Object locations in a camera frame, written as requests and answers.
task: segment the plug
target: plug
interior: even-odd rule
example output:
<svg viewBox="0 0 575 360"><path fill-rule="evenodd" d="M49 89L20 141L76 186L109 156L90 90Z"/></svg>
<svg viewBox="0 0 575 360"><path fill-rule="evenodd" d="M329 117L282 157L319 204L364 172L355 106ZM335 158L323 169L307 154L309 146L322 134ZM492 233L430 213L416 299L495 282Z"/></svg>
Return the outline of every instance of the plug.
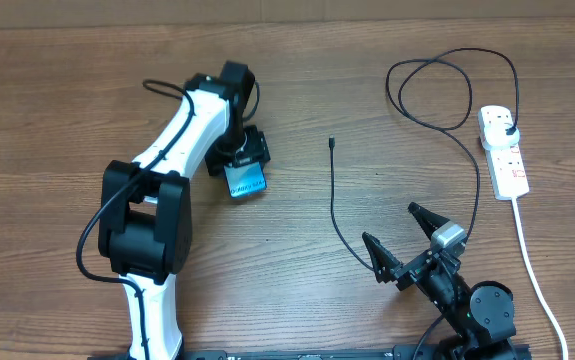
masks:
<svg viewBox="0 0 575 360"><path fill-rule="evenodd" d="M480 141L485 150L500 150L518 144L520 131L515 129L511 134L508 130L514 126L509 109L497 106L484 106L478 112L480 126Z"/></svg>

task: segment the white power strip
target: white power strip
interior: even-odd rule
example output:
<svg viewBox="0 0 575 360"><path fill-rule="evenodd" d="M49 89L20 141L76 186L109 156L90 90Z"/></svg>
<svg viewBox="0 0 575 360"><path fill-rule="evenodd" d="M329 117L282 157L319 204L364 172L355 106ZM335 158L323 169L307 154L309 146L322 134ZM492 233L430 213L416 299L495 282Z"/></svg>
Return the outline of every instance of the white power strip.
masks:
<svg viewBox="0 0 575 360"><path fill-rule="evenodd" d="M562 358L563 360L567 360L569 356L567 341L565 340L565 335L558 321L556 321L556 317L540 291L540 286L538 286L536 275L529 261L523 227L520 221L520 213L518 212L517 199L529 192L525 164L523 163L520 148L518 147L520 135L507 135L505 133L505 129L511 126L513 121L509 109L502 106L489 105L482 107L478 112L478 124L480 126L480 140L487 154L487 165L489 166L489 174L491 175L494 194L498 200L511 200L514 218L516 220L518 241L520 242L520 250L523 255L525 267L527 268L527 273L529 274L529 279L534 286L538 301L540 301L545 313L547 313L547 317L549 317L558 334Z"/></svg>

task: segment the black bracket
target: black bracket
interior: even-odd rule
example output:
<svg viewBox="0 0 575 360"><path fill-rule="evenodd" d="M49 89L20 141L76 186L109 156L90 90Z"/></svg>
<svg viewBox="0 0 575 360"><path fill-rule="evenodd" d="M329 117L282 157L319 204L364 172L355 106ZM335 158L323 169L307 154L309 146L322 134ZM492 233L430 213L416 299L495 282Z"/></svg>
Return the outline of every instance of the black bracket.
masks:
<svg viewBox="0 0 575 360"><path fill-rule="evenodd" d="M103 175L102 204L140 171L137 164L112 161ZM98 250L109 258L112 271L146 276L162 284L168 274L180 271L189 255L189 179L177 172L148 172L132 191L128 198L114 201L101 216ZM141 203L145 196L158 199L156 216L129 208L130 202Z"/></svg>
<svg viewBox="0 0 575 360"><path fill-rule="evenodd" d="M374 236L363 240L378 282L395 281L399 290L416 285L458 334L438 347L425 347L422 359L432 360L517 360L520 355L510 338L516 335L511 291L504 285L486 281L469 288L458 274L467 235L459 225L411 203L409 212L430 240L429 249L403 264ZM414 349L394 348L396 360L410 360Z"/></svg>
<svg viewBox="0 0 575 360"><path fill-rule="evenodd" d="M416 345L396 345L392 349L392 360L412 360L414 356L414 351L416 350ZM531 360L531 352L529 351L529 345L516 345L514 347L516 351L516 360ZM492 357L480 357L480 359L485 360L501 360L505 359L502 355L492 356ZM422 345L418 349L418 354L416 355L416 360L452 360L446 357L444 354L440 353L440 347L438 345ZM512 355L507 360L514 360Z"/></svg>
<svg viewBox="0 0 575 360"><path fill-rule="evenodd" d="M225 166L238 168L258 162L263 167L270 160L263 132L253 125L243 127L243 111L255 81L247 65L228 61L218 78L197 74L185 83L186 90L209 91L229 101L229 127L205 154L210 176L222 174Z"/></svg>

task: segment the white cable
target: white cable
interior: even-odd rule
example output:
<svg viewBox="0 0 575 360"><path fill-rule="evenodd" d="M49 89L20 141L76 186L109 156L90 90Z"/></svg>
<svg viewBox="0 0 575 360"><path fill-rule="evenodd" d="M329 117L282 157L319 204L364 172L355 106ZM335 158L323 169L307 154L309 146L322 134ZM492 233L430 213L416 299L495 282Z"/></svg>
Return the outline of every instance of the white cable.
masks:
<svg viewBox="0 0 575 360"><path fill-rule="evenodd" d="M538 281L536 280L536 275L534 275L534 270L531 267L531 262L529 261L529 254L527 253L527 245L525 245L525 236L523 235L523 225L520 221L520 213L518 212L518 200L515 197L511 198L511 206L514 209L514 218L516 219L516 230L518 231L518 241L520 242L520 251L523 253L523 260L525 261L525 267L527 268L527 273L529 274L529 279L531 279L532 285L534 285L534 290L536 291L536 296L538 297L538 301L542 305L545 313L547 313L547 317L549 317L549 321L556 329L556 334L558 334L558 339L560 339L560 347L562 349L563 360L567 360L569 357L569 353L567 350L567 340L565 340L565 335L563 334L563 330L558 325L558 321L556 321L556 317L551 312L549 305L545 301L545 297L543 293L540 291L540 286L538 286Z"/></svg>

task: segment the power socket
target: power socket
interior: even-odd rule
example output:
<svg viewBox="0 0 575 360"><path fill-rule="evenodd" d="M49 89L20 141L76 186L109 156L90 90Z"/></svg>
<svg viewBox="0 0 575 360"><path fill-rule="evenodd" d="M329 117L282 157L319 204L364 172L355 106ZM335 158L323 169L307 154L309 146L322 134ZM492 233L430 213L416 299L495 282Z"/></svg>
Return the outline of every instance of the power socket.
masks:
<svg viewBox="0 0 575 360"><path fill-rule="evenodd" d="M507 129L514 125L509 109L498 105L483 106L478 112L480 140L485 150L500 150L517 145L520 131L516 129L511 135Z"/></svg>
<svg viewBox="0 0 575 360"><path fill-rule="evenodd" d="M492 146L485 147L485 154L496 199L511 200L527 194L529 184L518 147L520 135L514 137L505 133L513 125L509 109L496 105L484 106L478 112L478 124L483 147L486 141L489 145L489 140L493 139Z"/></svg>

